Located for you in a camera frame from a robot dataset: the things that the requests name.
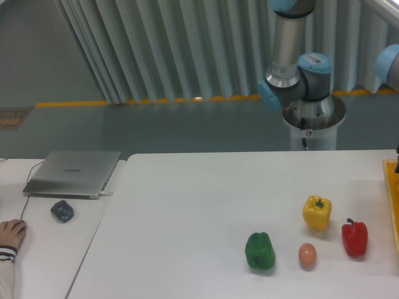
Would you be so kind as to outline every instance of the silver laptop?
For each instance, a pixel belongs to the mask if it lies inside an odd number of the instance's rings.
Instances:
[[[120,151],[52,151],[23,190],[25,196],[98,199]]]

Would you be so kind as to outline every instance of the striped cuff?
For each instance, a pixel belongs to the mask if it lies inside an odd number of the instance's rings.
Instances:
[[[13,261],[17,255],[17,249],[12,246],[0,245],[0,261]]]

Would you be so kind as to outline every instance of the sleeve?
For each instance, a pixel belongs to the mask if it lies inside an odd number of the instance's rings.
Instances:
[[[15,269],[12,261],[17,254],[13,247],[0,246],[0,298],[12,299]]]

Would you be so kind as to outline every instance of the hand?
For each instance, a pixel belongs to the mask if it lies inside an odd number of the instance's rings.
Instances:
[[[26,235],[26,222],[17,219],[0,223],[0,246],[19,248]]]

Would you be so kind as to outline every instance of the egg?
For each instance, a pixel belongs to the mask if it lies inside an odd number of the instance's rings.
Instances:
[[[310,269],[316,263],[316,248],[310,243],[302,244],[299,248],[298,256],[302,267]]]

